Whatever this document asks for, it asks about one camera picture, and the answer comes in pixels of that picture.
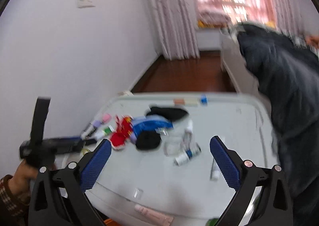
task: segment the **brown cuff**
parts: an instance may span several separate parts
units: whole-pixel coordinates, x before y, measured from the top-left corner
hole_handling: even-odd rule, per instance
[[[7,210],[13,217],[24,216],[28,211],[29,206],[22,203],[16,196],[13,196],[9,187],[8,181],[12,178],[11,175],[6,175],[0,180],[0,198],[7,207]]]

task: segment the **green object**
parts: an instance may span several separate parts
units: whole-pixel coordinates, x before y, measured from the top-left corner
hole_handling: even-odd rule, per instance
[[[214,226],[218,220],[219,218],[211,219],[206,223],[206,226]]]
[[[109,134],[111,134],[111,133],[114,132],[114,129],[113,129],[113,127],[110,125],[110,126],[108,126],[107,128],[104,129],[104,132],[106,133],[106,135],[109,135]]]

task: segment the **silver screw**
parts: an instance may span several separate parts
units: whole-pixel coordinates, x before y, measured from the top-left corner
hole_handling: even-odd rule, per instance
[[[42,168],[40,168],[40,173],[44,173],[45,171],[47,171],[47,168],[46,167],[42,167]]]
[[[250,160],[246,160],[244,162],[244,164],[245,164],[246,167],[249,167],[249,168],[251,168],[253,166],[253,163]]]
[[[77,164],[75,162],[71,162],[69,165],[68,165],[68,168],[69,169],[74,169],[77,167]]]
[[[281,166],[275,165],[275,170],[277,170],[278,172],[281,171]]]

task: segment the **red toy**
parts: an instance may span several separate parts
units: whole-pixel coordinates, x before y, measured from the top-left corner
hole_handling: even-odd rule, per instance
[[[112,134],[110,142],[113,149],[122,150],[125,148],[125,141],[130,138],[131,134],[133,133],[133,128],[131,125],[132,117],[124,116],[121,122],[118,116],[116,116],[115,119],[117,128],[116,132]]]

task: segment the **blue gripper pad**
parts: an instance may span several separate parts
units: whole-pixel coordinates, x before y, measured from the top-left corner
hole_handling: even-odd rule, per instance
[[[112,152],[109,140],[98,149],[81,173],[82,192],[92,189]]]
[[[240,172],[216,137],[211,139],[210,149],[227,185],[237,191],[240,187]]]

